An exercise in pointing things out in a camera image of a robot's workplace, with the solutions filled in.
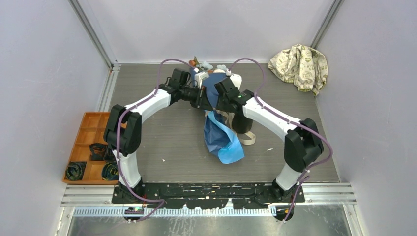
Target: beige fabric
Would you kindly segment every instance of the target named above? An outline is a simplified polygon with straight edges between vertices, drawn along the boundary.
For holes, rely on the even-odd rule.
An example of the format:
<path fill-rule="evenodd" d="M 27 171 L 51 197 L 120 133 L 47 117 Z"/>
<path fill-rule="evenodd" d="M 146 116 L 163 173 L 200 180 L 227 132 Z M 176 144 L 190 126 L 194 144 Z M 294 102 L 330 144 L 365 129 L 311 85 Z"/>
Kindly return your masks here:
<path fill-rule="evenodd" d="M 298 91 L 313 91 L 314 96 L 326 84 L 328 74 L 326 57 L 301 44 L 275 55 L 268 62 L 268 68 L 282 81 L 294 83 Z"/>

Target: wooden compartment organizer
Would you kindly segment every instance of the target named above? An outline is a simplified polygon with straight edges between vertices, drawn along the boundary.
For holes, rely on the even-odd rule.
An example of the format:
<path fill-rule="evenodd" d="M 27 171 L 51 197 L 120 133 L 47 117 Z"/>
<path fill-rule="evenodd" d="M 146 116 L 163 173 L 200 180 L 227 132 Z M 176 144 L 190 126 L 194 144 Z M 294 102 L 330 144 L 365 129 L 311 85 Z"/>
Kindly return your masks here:
<path fill-rule="evenodd" d="M 87 162 L 86 169 L 84 170 L 83 178 L 75 181 L 68 180 L 64 171 L 63 182 L 68 184 L 117 184 L 117 180 L 106 181 L 102 179 L 101 171 L 106 162 L 92 161 L 89 150 L 90 144 L 107 144 L 103 135 L 109 115 L 110 113 L 108 112 L 84 113 L 68 163 Z"/>

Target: gray table surface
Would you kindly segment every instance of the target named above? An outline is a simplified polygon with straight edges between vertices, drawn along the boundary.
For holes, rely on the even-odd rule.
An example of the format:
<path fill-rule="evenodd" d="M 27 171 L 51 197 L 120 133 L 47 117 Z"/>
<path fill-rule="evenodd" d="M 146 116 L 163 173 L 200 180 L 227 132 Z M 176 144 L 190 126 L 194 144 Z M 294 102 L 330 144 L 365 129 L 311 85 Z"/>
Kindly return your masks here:
<path fill-rule="evenodd" d="M 292 84 L 279 80 L 267 67 L 266 85 L 259 96 L 269 105 L 299 119 L 313 119 L 321 134 L 322 123 L 312 93 L 298 92 Z M 122 65 L 117 77 L 111 106 L 140 100 L 156 86 L 159 65 Z M 161 83 L 179 64 L 162 67 Z M 262 74 L 255 64 L 240 63 L 233 72 L 242 76 L 241 91 L 255 91 Z M 210 154 L 203 138 L 204 112 L 180 101 L 157 112 L 142 127 L 142 142 L 137 151 L 138 168 L 145 182 L 270 182 L 280 173 L 285 161 L 284 143 L 270 130 L 254 122 L 256 143 L 243 146 L 245 157 L 222 164 Z M 328 150 L 319 160 L 328 156 Z M 311 170 L 310 182 L 338 181 L 332 160 Z"/>

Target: metal floor panel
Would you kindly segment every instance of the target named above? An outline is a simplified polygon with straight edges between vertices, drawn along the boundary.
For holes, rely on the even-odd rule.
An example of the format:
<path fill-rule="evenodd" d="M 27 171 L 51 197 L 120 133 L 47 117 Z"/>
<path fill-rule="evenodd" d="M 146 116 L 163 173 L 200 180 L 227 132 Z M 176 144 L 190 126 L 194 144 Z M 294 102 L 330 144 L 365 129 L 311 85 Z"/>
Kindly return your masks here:
<path fill-rule="evenodd" d="M 69 236 L 350 236 L 342 205 L 296 206 L 283 225 L 271 216 L 153 217 L 128 224 L 122 217 L 73 217 Z"/>
<path fill-rule="evenodd" d="M 163 66 L 161 83 L 178 64 Z M 311 118 L 324 134 L 312 93 L 298 92 L 292 84 L 280 81 L 263 64 L 267 75 L 260 97 L 271 106 L 300 119 Z M 121 65 L 111 106 L 126 105 L 151 93 L 156 86 L 158 65 Z M 254 64 L 237 64 L 234 73 L 242 76 L 241 89 L 252 91 L 262 76 Z M 224 165 L 211 155 L 203 139 L 204 112 L 180 101 L 157 112 L 142 127 L 138 167 L 145 182 L 257 182 L 272 181 L 284 166 L 284 144 L 271 131 L 254 122 L 256 143 L 243 146 L 245 157 Z M 328 155 L 326 149 L 320 159 Z M 311 170 L 311 182 L 339 181 L 332 161 Z"/>

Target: blue bag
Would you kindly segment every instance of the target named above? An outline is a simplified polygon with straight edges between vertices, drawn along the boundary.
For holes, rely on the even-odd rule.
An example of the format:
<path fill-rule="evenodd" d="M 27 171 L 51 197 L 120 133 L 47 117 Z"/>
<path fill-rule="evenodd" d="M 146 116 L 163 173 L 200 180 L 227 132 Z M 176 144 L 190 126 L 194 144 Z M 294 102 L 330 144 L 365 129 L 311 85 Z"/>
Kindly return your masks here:
<path fill-rule="evenodd" d="M 192 80 L 194 80 L 195 71 L 190 70 L 190 73 Z M 202 85 L 206 87 L 207 98 L 212 107 L 216 107 L 219 97 L 214 85 L 225 77 L 226 73 L 211 73 L 208 78 L 203 80 Z M 216 111 L 211 111 L 206 116 L 204 141 L 209 152 L 216 155 L 223 164 L 230 164 L 244 158 L 238 136 L 226 126 L 223 116 Z"/>
<path fill-rule="evenodd" d="M 237 135 L 225 125 L 223 116 L 211 111 L 204 123 L 204 141 L 208 151 L 219 157 L 223 164 L 244 158 L 243 148 Z"/>

